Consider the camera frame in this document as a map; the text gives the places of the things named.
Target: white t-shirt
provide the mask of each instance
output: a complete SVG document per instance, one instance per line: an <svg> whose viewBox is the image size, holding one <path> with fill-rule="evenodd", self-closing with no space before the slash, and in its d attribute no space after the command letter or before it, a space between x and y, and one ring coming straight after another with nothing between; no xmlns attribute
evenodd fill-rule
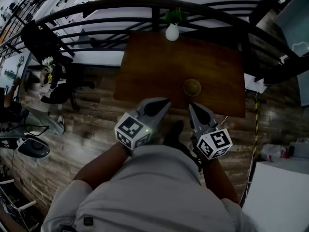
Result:
<svg viewBox="0 0 309 232"><path fill-rule="evenodd" d="M41 231L63 225L78 232L255 231L239 205L200 185L190 158L163 145L137 148L95 190L80 180L59 188Z"/></svg>

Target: wood plank flooring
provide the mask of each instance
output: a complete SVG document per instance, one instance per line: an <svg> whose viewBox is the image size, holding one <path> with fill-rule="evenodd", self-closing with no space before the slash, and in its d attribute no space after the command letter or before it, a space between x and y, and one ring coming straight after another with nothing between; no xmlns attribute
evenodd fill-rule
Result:
<svg viewBox="0 0 309 232"><path fill-rule="evenodd" d="M113 128L124 112L135 104L113 100L115 78L119 70L89 68L86 80L96 84L94 90L78 90L76 98L80 111L73 111L70 103L45 107L36 91L29 91L21 102L32 108L62 114L66 131L61 136L50 133L42 135L52 152L46 159L31 159L9 150L1 152L2 160L12 169L16 186L46 214L58 186L65 186L80 168L107 150L115 142ZM309 112L300 107L297 79L267 88L257 95L259 104L259 148L265 143L288 145L298 137L309 135ZM225 116L217 115L221 122ZM181 141L192 149L192 129L186 110L171 109L163 120L155 138L162 142L173 122L182 119L185 128ZM255 130L255 94L246 93L246 117L228 117L224 127L229 129L234 145L220 158L229 179L239 197L242 196L249 173Z"/></svg>

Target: cable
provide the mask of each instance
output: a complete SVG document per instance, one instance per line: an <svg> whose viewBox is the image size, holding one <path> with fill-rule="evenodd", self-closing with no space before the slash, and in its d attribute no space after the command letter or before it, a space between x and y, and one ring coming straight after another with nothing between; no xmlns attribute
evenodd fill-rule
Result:
<svg viewBox="0 0 309 232"><path fill-rule="evenodd" d="M226 121L227 118L228 116L225 116L225 119L220 124L223 125L223 123Z"/></svg>
<svg viewBox="0 0 309 232"><path fill-rule="evenodd" d="M13 172L14 153L15 153L15 151L13 150L13 157L12 157L12 163L11 163L11 166L12 166L12 172Z"/></svg>
<svg viewBox="0 0 309 232"><path fill-rule="evenodd" d="M301 44L307 45L308 50L309 50L309 44L308 44L307 42L302 41L302 42L300 42L300 43L294 43L294 44L292 45L292 51L294 51L294 46L296 46L296 45L301 45Z"/></svg>
<svg viewBox="0 0 309 232"><path fill-rule="evenodd" d="M47 129L49 129L49 126L37 126L37 125L29 125L29 124L26 124L25 123L25 121L24 121L24 124L23 125L19 125L19 126L16 126L16 127L14 127L14 128L11 128L11 129L2 129L2 131L0 131L0 133L1 132L9 132L9 131L13 131L13 130L15 130L15 129L17 129L17 128L20 128L20 127L26 127L26 126L33 126L33 127L41 127L41 128L47 128Z"/></svg>
<svg viewBox="0 0 309 232"><path fill-rule="evenodd" d="M25 126L25 131L26 131L27 133L29 133L30 135L35 136L35 137L41 136L44 132L46 132L46 131L49 129L49 126L26 125L26 118L24 118L24 126ZM44 129L39 135L34 135L34 134L32 134L30 131L27 130L27 126L41 127L41 128L44 127L45 129Z"/></svg>
<svg viewBox="0 0 309 232"><path fill-rule="evenodd" d="M257 146L257 139L258 139L258 110L257 110L257 94L255 95L255 137L254 137L254 148L253 148L253 153L251 157L251 162L250 162L250 170L249 170L249 175L247 179L247 187L246 187L246 199L248 196L248 188L249 188L249 181L250 181L250 175L251 175L251 170L252 170L252 165L253 165L253 159L256 153L256 146Z"/></svg>

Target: brown tabletop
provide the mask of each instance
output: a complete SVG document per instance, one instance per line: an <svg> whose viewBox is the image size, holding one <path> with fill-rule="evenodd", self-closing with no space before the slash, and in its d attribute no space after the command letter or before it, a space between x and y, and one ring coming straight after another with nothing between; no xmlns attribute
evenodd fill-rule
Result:
<svg viewBox="0 0 309 232"><path fill-rule="evenodd" d="M201 84L193 98L183 91L190 78ZM182 36L171 42L164 34L138 32L130 35L114 98L139 103L167 97L174 108L197 102L215 114L244 117L244 87L240 52Z"/></svg>

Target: plastic bag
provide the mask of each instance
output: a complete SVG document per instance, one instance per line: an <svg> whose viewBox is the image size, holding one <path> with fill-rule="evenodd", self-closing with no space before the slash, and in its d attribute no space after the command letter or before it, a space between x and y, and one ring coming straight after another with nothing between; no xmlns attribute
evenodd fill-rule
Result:
<svg viewBox="0 0 309 232"><path fill-rule="evenodd" d="M287 150L282 145L271 145L266 144L263 145L262 151L261 151L261 157L264 160L274 162L280 158L287 159L289 158L287 154Z"/></svg>

